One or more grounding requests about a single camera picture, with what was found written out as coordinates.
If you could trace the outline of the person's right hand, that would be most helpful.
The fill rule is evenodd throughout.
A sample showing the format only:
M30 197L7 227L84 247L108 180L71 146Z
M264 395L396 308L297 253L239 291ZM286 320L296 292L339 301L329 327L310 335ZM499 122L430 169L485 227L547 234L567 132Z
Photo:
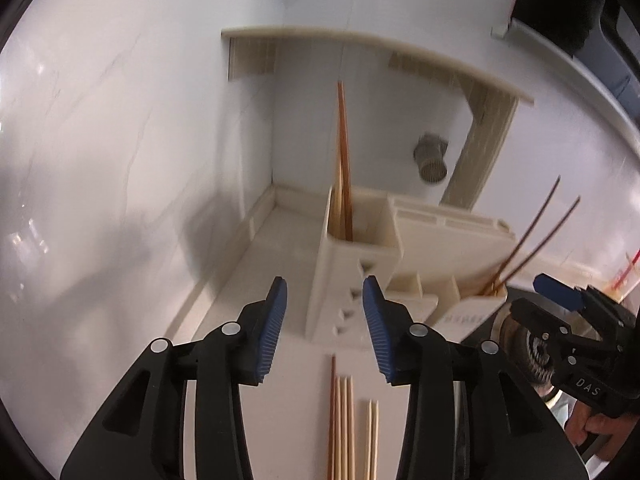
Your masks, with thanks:
M596 413L590 406L577 401L572 414L565 424L565 433L574 446L582 445L588 434L607 436L608 442L600 448L597 456L604 462L610 462L620 452L627 439L637 426L639 416L625 414L617 418L609 418Z

